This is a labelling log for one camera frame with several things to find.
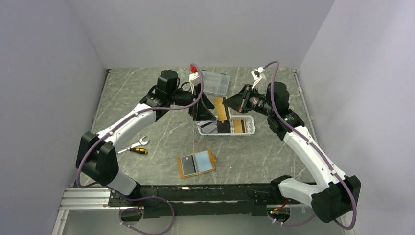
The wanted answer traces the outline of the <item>gold striped card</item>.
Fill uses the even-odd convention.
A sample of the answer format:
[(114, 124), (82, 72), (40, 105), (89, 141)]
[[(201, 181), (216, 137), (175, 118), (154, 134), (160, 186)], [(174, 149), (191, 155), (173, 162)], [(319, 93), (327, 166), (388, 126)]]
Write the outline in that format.
[(221, 97), (215, 100), (215, 108), (217, 112), (217, 120), (219, 122), (228, 121), (231, 119), (231, 113), (229, 107), (224, 105), (224, 101), (227, 97)]

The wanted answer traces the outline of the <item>white plastic basket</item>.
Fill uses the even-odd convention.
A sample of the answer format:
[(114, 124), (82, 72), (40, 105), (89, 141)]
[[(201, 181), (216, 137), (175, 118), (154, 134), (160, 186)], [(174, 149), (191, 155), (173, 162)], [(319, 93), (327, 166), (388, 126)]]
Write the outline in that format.
[[(234, 121), (237, 119), (242, 119), (245, 121), (246, 124), (246, 133), (242, 133), (242, 134), (236, 134), (234, 132)], [(204, 134), (200, 131), (197, 123), (197, 129), (200, 135), (205, 136), (205, 137), (219, 137), (219, 136), (249, 136), (249, 135), (253, 135), (255, 133), (255, 120), (252, 116), (250, 115), (235, 115), (233, 116), (230, 120), (230, 128), (231, 128), (231, 132), (227, 133), (227, 134), (220, 134), (217, 133), (217, 129), (214, 130), (213, 132), (211, 132), (210, 134)]]

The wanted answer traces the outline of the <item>black VIP card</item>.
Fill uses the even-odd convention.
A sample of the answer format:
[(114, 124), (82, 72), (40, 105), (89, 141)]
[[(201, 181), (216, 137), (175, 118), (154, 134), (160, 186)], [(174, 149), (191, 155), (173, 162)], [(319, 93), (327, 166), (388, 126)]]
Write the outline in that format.
[(193, 155), (181, 157), (182, 172), (184, 176), (192, 175), (196, 173), (196, 166)]

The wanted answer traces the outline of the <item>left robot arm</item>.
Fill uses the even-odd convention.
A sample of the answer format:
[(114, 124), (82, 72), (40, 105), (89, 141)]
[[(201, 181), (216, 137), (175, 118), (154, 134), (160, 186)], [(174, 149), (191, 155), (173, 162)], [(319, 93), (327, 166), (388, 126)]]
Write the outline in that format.
[(94, 134), (83, 134), (80, 140), (75, 167), (76, 184), (82, 173), (94, 180), (89, 184), (100, 184), (121, 194), (121, 199), (133, 206), (142, 197), (141, 185), (118, 166), (117, 153), (132, 137), (145, 127), (157, 122), (170, 110), (188, 109), (193, 121), (215, 120), (211, 112), (214, 105), (204, 95), (204, 75), (192, 64), (189, 76), (189, 90), (184, 90), (177, 72), (163, 70), (157, 83), (127, 115), (110, 127)]

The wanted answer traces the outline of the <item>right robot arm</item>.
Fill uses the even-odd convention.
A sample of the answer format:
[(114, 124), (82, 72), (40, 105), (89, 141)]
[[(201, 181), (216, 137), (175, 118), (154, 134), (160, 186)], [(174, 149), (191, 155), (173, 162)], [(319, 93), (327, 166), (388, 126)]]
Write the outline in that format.
[(271, 181), (270, 198), (275, 203), (293, 199), (312, 208), (324, 222), (336, 222), (348, 212), (357, 214), (360, 180), (347, 176), (314, 141), (304, 121), (289, 107), (290, 94), (285, 84), (270, 83), (266, 94), (260, 94), (252, 85), (223, 100), (223, 104), (239, 113), (255, 111), (267, 117), (267, 122), (280, 140), (284, 141), (301, 159), (311, 173), (313, 185), (284, 175)]

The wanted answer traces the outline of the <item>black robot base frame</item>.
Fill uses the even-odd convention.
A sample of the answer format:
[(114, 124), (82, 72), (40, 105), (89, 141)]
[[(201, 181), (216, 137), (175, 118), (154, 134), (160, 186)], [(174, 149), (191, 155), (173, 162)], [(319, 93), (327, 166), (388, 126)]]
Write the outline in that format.
[(133, 202), (110, 192), (108, 207), (143, 210), (143, 217), (249, 214), (266, 216), (269, 210), (299, 205), (277, 197), (270, 183), (210, 185), (147, 185), (141, 187), (146, 200)]

